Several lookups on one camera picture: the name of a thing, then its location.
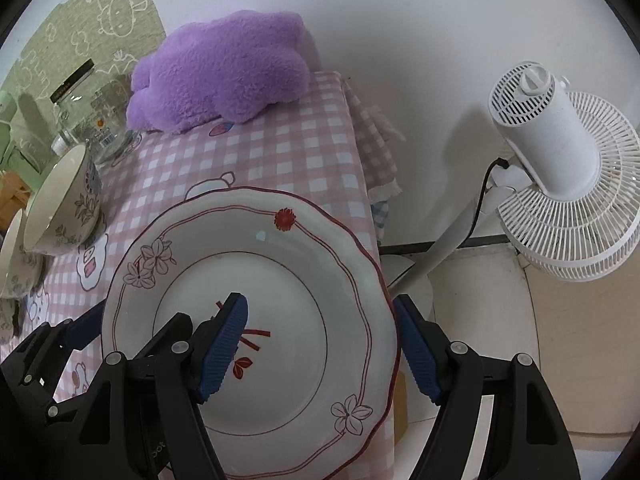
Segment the tablecloth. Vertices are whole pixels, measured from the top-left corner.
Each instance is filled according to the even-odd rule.
[[[190,188],[256,186],[303,196],[343,222],[378,259],[372,202],[399,192],[396,167],[374,121],[335,72],[312,75],[296,102],[268,107],[243,124],[217,120],[183,135],[140,134],[127,151],[98,168],[102,213],[77,251],[47,263],[26,299],[23,336],[43,321],[77,318],[105,298],[114,271],[133,240]],[[17,340],[0,349],[4,358]],[[99,340],[74,351],[57,401],[84,392],[102,361]],[[340,480],[393,476],[393,413]]]

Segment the white fan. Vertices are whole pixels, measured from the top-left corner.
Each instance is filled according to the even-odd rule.
[[[515,156],[494,163],[491,187],[390,286],[392,295],[426,276],[495,210],[514,247],[562,280],[605,276],[638,243],[640,141],[615,106],[567,92],[565,82],[526,61],[496,83],[489,110]]]

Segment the black cable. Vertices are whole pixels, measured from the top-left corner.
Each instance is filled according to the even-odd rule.
[[[474,233],[474,229],[476,228],[476,224],[478,223],[478,217],[480,216],[480,209],[482,207],[482,199],[484,198],[484,194],[486,193],[486,185],[489,182],[489,177],[491,176],[491,171],[496,166],[500,166],[504,170],[509,167],[509,161],[503,158],[496,158],[487,168],[486,173],[484,174],[484,180],[482,181],[482,189],[480,190],[480,198],[478,199],[478,207],[476,208],[476,214],[474,215],[474,221],[471,223],[471,229],[469,229],[469,234],[462,241],[462,243],[466,242],[471,238],[471,235]]]

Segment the fan pole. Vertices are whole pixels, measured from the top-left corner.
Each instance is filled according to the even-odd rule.
[[[521,191],[532,184],[529,175],[520,167],[516,158],[510,160],[510,166],[506,170],[496,166],[491,172],[491,181],[494,185],[484,194],[476,227],[498,209],[500,204],[513,193]],[[398,294],[405,294],[409,287],[422,276],[435,269],[465,241],[466,236],[469,234],[469,228],[473,223],[477,206],[478,198],[471,200],[425,255],[402,278],[399,278],[389,287],[389,294],[392,298]]]

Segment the floral pattern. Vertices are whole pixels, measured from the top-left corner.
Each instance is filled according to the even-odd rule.
[[[216,306],[218,307],[218,310],[222,310],[222,307],[224,305],[222,304],[221,301],[217,301]],[[240,336],[239,342],[244,343],[245,345],[247,345],[252,350],[255,350],[256,352],[260,351],[260,346],[258,346],[253,341],[249,341],[247,338],[244,337],[245,335],[249,335],[249,334],[260,335],[263,337],[271,337],[270,330],[258,330],[256,328],[245,328],[244,330],[242,330],[242,335]],[[248,357],[240,357],[234,360],[233,371],[236,379],[242,379],[242,377],[244,376],[244,370],[246,370],[252,364],[254,364],[254,362],[251,361],[251,359],[249,359]]]
[[[156,284],[155,273],[166,274],[169,272],[168,263],[176,264],[171,252],[171,241],[156,238],[151,245],[143,245],[140,252],[142,256],[127,264],[128,272],[123,280],[127,285],[152,288]]]
[[[85,225],[89,220],[91,220],[99,203],[97,196],[90,196],[87,194],[86,196],[80,193],[80,199],[76,200],[76,218],[82,222],[82,225]]]
[[[27,251],[24,250],[24,244],[20,244],[20,246],[18,247],[18,250],[22,253],[22,263],[30,266],[30,267],[35,267],[38,264],[38,259],[36,257],[35,254],[33,253],[28,253]]]
[[[155,271],[158,274],[166,274],[169,272],[167,262],[175,265],[174,257],[171,254],[170,241],[156,238],[151,245],[143,245],[140,251],[145,259],[145,263],[142,265],[145,269]]]
[[[370,406],[364,404],[358,405],[358,399],[355,394],[346,398],[344,403],[334,402],[331,406],[331,414],[338,417],[335,421],[334,428],[340,434],[348,431],[354,435],[361,435],[363,426],[362,421],[373,413]]]
[[[251,361],[251,359],[249,359],[248,357],[241,357],[239,359],[236,359],[234,361],[234,375],[236,376],[236,379],[242,379],[242,376],[244,375],[244,369],[248,368],[252,364],[254,364],[254,362]]]
[[[66,227],[63,226],[62,224],[60,224],[56,228],[56,238],[57,240],[55,243],[55,247],[60,247],[60,245],[63,245],[63,244],[75,246],[80,243],[80,239],[76,235],[71,235],[71,236],[66,235]]]
[[[14,300],[0,300],[0,345],[7,344],[14,336],[16,307]]]
[[[9,293],[14,296],[24,296],[31,290],[31,279],[26,280],[24,283],[20,282],[20,276],[14,274],[11,277],[11,287]]]
[[[273,223],[280,231],[289,231],[296,223],[296,215],[291,209],[285,207],[276,213]]]
[[[124,275],[123,280],[127,285],[133,285],[137,288],[152,288],[156,284],[156,277],[153,272],[144,267],[140,267],[140,260],[127,264],[129,271]]]

